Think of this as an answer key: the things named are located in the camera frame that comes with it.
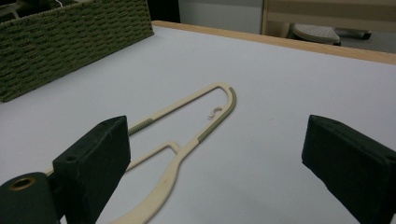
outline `green woven basket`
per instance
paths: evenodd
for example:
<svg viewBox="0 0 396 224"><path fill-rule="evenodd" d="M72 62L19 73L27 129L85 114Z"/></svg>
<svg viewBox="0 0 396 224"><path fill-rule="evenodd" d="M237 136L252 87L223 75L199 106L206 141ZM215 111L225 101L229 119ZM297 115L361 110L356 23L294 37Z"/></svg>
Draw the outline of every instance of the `green woven basket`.
<svg viewBox="0 0 396 224"><path fill-rule="evenodd" d="M0 101L153 35L145 0L91 0L0 23Z"/></svg>

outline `wall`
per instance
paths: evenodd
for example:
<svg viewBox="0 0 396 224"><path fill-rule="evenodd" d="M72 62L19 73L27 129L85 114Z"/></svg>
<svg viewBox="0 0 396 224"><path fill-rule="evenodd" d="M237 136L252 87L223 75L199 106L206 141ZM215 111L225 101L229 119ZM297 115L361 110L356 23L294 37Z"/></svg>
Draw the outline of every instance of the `wall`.
<svg viewBox="0 0 396 224"><path fill-rule="evenodd" d="M262 0L178 0L182 23L260 34Z"/></svg>

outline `white table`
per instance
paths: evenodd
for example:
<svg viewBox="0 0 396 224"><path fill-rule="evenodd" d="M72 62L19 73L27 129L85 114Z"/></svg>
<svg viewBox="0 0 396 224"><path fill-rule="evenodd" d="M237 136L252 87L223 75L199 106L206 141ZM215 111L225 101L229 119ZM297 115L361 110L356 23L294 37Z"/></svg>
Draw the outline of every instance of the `white table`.
<svg viewBox="0 0 396 224"><path fill-rule="evenodd" d="M358 223L303 164L310 114L337 119L396 149L396 66L154 27L155 36L0 104L0 183L44 171L102 120L130 124L213 82L237 106L181 165L150 223ZM133 159L167 140L184 145L220 91L130 138ZM124 176L98 223L149 194L170 150Z"/></svg>

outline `wicker basket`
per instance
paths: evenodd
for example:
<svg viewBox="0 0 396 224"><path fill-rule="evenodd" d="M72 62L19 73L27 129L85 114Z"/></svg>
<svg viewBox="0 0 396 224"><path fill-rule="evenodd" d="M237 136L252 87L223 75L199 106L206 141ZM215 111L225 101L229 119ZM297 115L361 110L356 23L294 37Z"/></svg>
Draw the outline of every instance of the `wicker basket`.
<svg viewBox="0 0 396 224"><path fill-rule="evenodd" d="M91 0L0 23L0 101L153 35L145 0Z"/></svg>

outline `wooden furniture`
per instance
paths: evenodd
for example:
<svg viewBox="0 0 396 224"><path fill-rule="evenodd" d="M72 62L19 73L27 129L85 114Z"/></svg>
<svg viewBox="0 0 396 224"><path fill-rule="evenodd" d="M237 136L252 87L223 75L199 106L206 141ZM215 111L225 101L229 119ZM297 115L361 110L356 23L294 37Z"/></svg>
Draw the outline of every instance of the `wooden furniture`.
<svg viewBox="0 0 396 224"><path fill-rule="evenodd" d="M393 0L264 0L262 34L268 22L396 32Z"/></svg>
<svg viewBox="0 0 396 224"><path fill-rule="evenodd" d="M394 150L394 54L153 25L154 36L0 104L1 183L46 170L102 120L125 115L131 125L220 81L233 87L238 103L183 161L150 224L357 223L302 164L307 122L311 114L336 119ZM184 146L226 101L213 91L133 134L132 161L165 141ZM97 222L142 202L173 158L165 149L126 174Z"/></svg>

